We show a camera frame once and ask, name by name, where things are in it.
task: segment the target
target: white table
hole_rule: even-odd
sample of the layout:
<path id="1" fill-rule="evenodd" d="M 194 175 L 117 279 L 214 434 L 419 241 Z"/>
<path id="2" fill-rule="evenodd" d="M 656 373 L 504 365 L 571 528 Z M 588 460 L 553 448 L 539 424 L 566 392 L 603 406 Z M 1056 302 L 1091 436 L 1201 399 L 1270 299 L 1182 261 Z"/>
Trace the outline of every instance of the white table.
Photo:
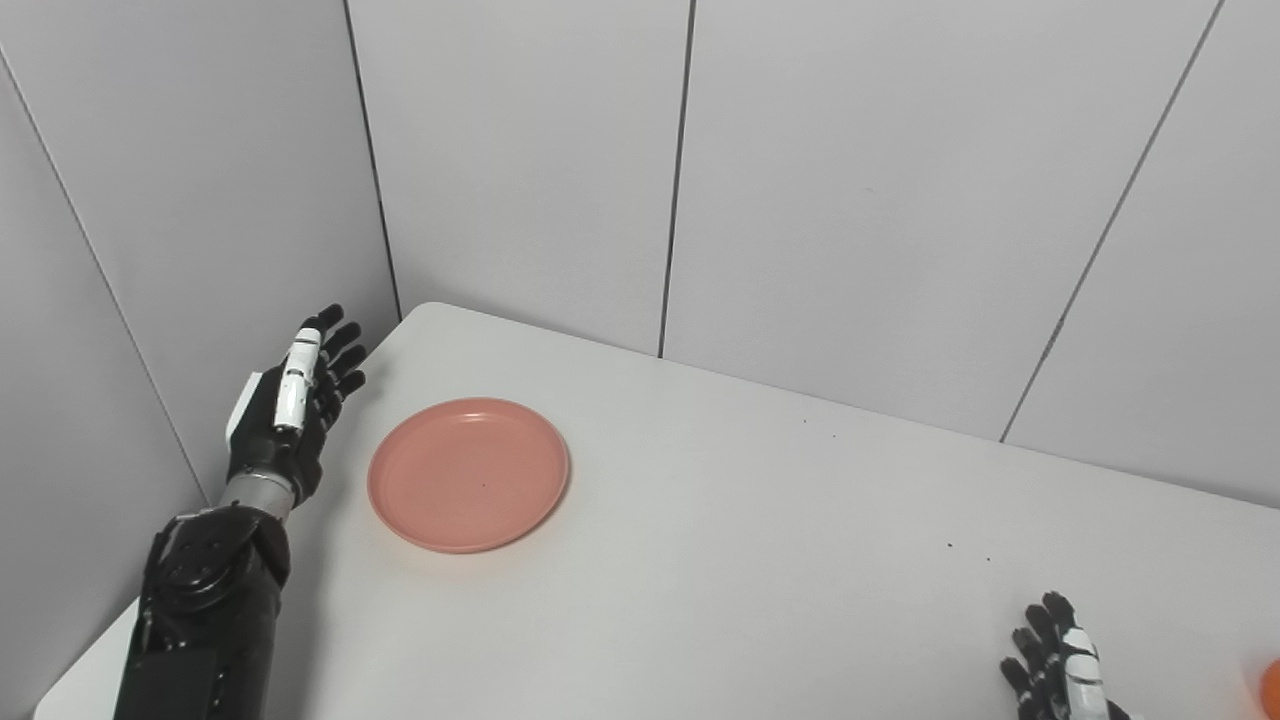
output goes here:
<path id="1" fill-rule="evenodd" d="M 1280 512 L 425 305 L 369 359 L 289 520 L 271 720 L 1014 717 L 1046 589 L 1148 719 L 1260 719 Z M 449 556 L 381 527 L 378 442 L 515 400 L 572 455 L 556 514 Z M 106 720 L 133 615 L 37 720 Z"/>

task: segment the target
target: robotic hand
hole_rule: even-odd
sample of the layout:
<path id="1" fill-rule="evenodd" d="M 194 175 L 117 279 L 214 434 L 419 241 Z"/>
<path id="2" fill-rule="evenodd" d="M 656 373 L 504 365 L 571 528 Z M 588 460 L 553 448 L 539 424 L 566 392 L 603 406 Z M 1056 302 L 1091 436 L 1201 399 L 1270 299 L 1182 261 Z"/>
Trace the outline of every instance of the robotic hand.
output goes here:
<path id="1" fill-rule="evenodd" d="M 1102 691 L 1098 651 L 1075 623 L 1075 609 L 1056 592 L 1042 602 L 1027 606 L 1030 628 L 1014 630 L 1027 667 L 1012 657 L 1000 664 L 1018 693 L 1018 720 L 1130 720 Z"/>
<path id="2" fill-rule="evenodd" d="M 320 483 L 320 451 L 365 377 L 360 336 L 332 305 L 308 318 L 284 361 L 250 377 L 227 428 L 230 465 L 216 507 L 156 534 L 115 720 L 260 720 L 280 591 L 284 519 Z"/>

